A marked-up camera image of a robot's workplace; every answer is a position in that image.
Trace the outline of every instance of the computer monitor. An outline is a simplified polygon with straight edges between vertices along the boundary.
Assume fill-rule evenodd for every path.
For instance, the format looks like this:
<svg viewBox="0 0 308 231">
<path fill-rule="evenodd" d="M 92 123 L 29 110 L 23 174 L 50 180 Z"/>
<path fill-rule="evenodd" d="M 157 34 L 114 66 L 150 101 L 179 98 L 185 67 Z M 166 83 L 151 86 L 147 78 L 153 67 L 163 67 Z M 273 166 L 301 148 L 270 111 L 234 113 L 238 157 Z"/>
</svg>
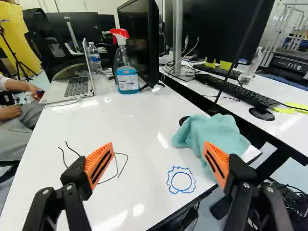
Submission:
<svg viewBox="0 0 308 231">
<path fill-rule="evenodd" d="M 71 23 L 78 42 L 81 43 L 84 38 L 94 43 L 101 42 L 100 22 L 97 12 L 47 13 L 46 16 L 52 28 L 57 31 L 65 42 L 72 41 L 67 22 Z"/>
<path fill-rule="evenodd" d="M 129 33 L 128 56 L 139 76 L 153 88 L 159 81 L 159 10 L 155 0 L 130 0 L 117 9 Z"/>
<path fill-rule="evenodd" d="M 98 21 L 101 31 L 109 31 L 116 27 L 115 16 L 113 14 L 99 14 Z"/>
<path fill-rule="evenodd" d="M 165 1 L 166 44 L 173 43 L 173 1 Z M 199 56 L 234 62 L 260 0 L 183 0 L 183 37 L 196 43 Z M 240 54 L 249 64 L 257 50 L 275 0 L 264 0 Z"/>
</svg>

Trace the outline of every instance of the computer mouse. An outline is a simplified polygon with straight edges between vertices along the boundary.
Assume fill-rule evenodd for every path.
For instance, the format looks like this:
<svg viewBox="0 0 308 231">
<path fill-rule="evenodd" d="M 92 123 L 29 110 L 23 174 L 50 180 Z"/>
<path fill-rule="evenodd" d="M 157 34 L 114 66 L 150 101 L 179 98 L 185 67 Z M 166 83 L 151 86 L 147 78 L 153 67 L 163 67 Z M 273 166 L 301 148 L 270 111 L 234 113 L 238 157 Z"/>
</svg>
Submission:
<svg viewBox="0 0 308 231">
<path fill-rule="evenodd" d="M 189 118 L 189 117 L 191 117 L 191 116 L 184 116 L 183 118 L 181 118 L 181 119 L 179 120 L 179 125 L 182 126 L 182 124 L 184 123 L 184 121 L 185 121 L 187 118 Z"/>
</svg>

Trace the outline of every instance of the yellow backdrop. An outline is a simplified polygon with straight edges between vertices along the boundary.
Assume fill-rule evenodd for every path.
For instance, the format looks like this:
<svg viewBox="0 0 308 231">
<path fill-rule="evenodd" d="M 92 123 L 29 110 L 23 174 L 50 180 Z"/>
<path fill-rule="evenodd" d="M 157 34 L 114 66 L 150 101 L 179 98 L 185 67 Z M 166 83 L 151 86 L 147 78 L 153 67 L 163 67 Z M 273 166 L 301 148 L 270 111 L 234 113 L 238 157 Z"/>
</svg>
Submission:
<svg viewBox="0 0 308 231">
<path fill-rule="evenodd" d="M 0 1 L 0 20 L 8 19 L 8 22 L 1 23 L 4 28 L 4 36 L 8 41 L 11 49 L 16 53 L 19 61 L 27 65 L 31 70 L 37 74 L 41 72 L 40 60 L 32 52 L 24 34 L 28 32 L 26 24 L 23 20 L 23 12 L 20 5 L 11 4 L 8 2 Z M 13 58 L 10 50 L 6 46 L 3 38 L 0 36 L 0 47 L 8 56 L 10 62 L 16 69 L 15 59 Z"/>
</svg>

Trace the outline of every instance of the white wall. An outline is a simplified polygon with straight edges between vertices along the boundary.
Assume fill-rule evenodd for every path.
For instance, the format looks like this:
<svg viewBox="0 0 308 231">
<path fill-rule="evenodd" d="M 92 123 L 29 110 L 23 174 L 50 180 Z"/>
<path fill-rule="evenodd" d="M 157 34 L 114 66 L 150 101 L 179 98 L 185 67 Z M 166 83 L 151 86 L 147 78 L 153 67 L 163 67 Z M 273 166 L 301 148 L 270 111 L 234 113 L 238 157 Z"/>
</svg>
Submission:
<svg viewBox="0 0 308 231">
<path fill-rule="evenodd" d="M 128 0 L 56 0 L 59 12 L 97 12 L 115 15 L 115 25 L 119 27 L 117 7 Z M 19 0 L 24 9 L 42 8 L 46 13 L 57 12 L 54 0 Z M 162 10 L 163 0 L 156 0 Z"/>
</svg>

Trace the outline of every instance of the laptop keyboard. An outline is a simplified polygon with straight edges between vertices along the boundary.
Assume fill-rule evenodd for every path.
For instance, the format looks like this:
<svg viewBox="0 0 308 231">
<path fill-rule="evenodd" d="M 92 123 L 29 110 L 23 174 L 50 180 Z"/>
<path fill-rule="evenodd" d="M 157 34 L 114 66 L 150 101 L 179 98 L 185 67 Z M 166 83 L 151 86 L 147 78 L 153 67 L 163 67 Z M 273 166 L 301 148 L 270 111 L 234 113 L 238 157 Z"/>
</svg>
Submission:
<svg viewBox="0 0 308 231">
<path fill-rule="evenodd" d="M 64 97 L 81 95 L 88 93 L 88 77 L 70 78 L 64 94 Z"/>
</svg>

